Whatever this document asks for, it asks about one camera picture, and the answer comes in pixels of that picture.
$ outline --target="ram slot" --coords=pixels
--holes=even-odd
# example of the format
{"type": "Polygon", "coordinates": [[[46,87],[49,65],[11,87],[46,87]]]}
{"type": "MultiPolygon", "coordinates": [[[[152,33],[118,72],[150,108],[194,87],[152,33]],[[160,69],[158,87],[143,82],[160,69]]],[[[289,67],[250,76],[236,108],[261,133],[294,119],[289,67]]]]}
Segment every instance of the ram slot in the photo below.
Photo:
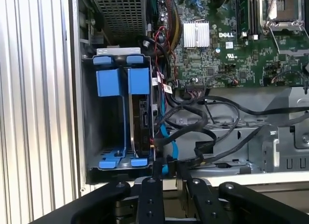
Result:
{"type": "Polygon", "coordinates": [[[248,0],[249,4],[249,35],[258,35],[258,17],[259,17],[259,6],[258,0],[248,0]]]}
{"type": "Polygon", "coordinates": [[[239,38],[247,38],[249,31],[249,0],[235,0],[237,35],[239,38]]]}

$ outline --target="metal frame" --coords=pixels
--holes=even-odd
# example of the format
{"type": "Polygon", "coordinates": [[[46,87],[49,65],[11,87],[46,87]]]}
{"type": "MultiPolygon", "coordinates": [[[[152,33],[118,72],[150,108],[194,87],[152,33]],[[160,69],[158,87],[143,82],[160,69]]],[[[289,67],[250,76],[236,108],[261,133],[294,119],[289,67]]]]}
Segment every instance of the metal frame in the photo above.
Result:
{"type": "Polygon", "coordinates": [[[69,0],[0,0],[0,223],[78,197],[69,0]]]}

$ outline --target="ventilated metal panel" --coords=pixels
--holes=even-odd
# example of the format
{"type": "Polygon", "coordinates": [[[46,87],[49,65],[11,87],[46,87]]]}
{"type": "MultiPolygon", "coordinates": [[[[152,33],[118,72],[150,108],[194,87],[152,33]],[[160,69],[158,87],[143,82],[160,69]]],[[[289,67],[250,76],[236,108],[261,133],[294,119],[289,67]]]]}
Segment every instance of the ventilated metal panel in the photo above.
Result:
{"type": "Polygon", "coordinates": [[[94,0],[116,39],[145,34],[146,0],[94,0]]]}
{"type": "Polygon", "coordinates": [[[77,197],[68,0],[0,0],[0,223],[77,197]]]}

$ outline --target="metal grate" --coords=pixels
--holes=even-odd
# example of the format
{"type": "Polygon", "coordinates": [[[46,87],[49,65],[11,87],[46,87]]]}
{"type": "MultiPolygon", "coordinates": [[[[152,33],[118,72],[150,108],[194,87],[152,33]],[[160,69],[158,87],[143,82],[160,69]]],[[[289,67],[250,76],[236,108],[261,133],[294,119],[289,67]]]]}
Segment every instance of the metal grate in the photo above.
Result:
{"type": "Polygon", "coordinates": [[[146,0],[94,0],[115,39],[123,39],[146,30],[146,0]]]}

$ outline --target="dell logo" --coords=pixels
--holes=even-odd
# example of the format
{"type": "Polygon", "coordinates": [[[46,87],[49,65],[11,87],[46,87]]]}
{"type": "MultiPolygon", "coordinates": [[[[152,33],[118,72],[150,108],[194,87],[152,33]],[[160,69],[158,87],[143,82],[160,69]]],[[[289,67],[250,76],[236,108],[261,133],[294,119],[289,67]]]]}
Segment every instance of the dell logo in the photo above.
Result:
{"type": "Polygon", "coordinates": [[[231,32],[219,32],[219,37],[220,38],[223,38],[223,37],[233,38],[234,35],[231,32]]]}

